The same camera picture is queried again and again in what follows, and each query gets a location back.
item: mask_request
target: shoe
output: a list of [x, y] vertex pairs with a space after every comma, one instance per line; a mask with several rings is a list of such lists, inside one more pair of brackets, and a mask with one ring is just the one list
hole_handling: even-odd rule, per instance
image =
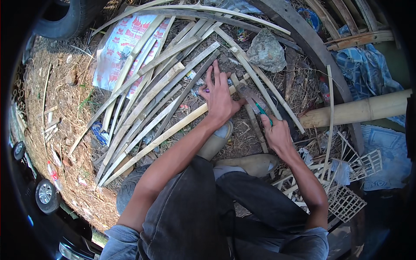
[[234, 159], [219, 160], [215, 166], [239, 166], [251, 176], [263, 177], [273, 172], [279, 166], [278, 157], [271, 154], [253, 154], [250, 156]]
[[211, 161], [212, 158], [227, 144], [232, 134], [233, 124], [231, 121], [227, 121], [220, 129], [214, 132], [204, 146], [202, 146], [201, 150], [199, 150], [197, 155], [207, 161]]

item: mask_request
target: gray shirt sleeve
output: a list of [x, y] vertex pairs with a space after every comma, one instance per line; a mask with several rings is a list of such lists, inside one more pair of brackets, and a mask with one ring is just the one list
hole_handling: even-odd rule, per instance
[[137, 231], [123, 225], [114, 225], [105, 233], [110, 239], [101, 253], [100, 260], [136, 259], [137, 241], [140, 238]]
[[307, 229], [286, 238], [280, 253], [306, 260], [325, 260], [329, 252], [327, 235], [321, 227]]

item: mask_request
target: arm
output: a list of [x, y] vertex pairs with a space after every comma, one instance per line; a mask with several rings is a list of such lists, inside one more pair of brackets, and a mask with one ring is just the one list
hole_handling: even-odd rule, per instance
[[[211, 81], [214, 70], [215, 84]], [[227, 74], [220, 73], [217, 60], [207, 70], [205, 93], [200, 95], [208, 105], [208, 115], [187, 135], [163, 153], [145, 171], [137, 183], [133, 195], [117, 224], [128, 226], [137, 232], [143, 231], [142, 224], [147, 211], [169, 180], [182, 172], [201, 149], [208, 138], [232, 117], [245, 100], [233, 101], [227, 84]]]
[[289, 126], [285, 120], [280, 121], [270, 116], [273, 127], [267, 116], [261, 115], [266, 139], [271, 149], [289, 166], [296, 179], [299, 192], [310, 210], [306, 229], [328, 228], [328, 197], [321, 183], [300, 158], [292, 145]]

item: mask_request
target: silver hubcap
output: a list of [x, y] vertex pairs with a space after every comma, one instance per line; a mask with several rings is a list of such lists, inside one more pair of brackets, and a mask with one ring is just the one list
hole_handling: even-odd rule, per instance
[[39, 188], [39, 200], [43, 204], [46, 204], [50, 201], [52, 197], [52, 188], [49, 184], [45, 183]]
[[16, 154], [20, 153], [20, 151], [22, 150], [22, 148], [23, 148], [23, 144], [22, 143], [19, 143], [17, 145], [17, 147], [16, 147], [15, 153]]

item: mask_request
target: hand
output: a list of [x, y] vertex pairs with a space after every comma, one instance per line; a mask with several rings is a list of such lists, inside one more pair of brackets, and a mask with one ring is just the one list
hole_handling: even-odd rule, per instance
[[291, 164], [295, 159], [299, 159], [300, 156], [293, 147], [292, 140], [290, 138], [289, 125], [287, 124], [287, 121], [280, 121], [270, 115], [269, 117], [273, 121], [273, 126], [271, 126], [270, 120], [266, 115], [262, 114], [260, 117], [264, 125], [265, 135], [267, 142], [269, 143], [269, 147], [273, 149], [287, 164]]
[[[215, 84], [213, 84], [211, 80], [213, 69]], [[207, 101], [207, 117], [218, 127], [225, 124], [225, 122], [240, 110], [241, 106], [245, 103], [245, 99], [234, 101], [231, 98], [227, 83], [227, 78], [230, 75], [231, 73], [220, 73], [218, 61], [214, 60], [213, 65], [207, 70], [205, 78], [206, 86], [199, 87], [198, 90], [199, 94]], [[203, 91], [206, 87], [208, 87], [209, 93]]]

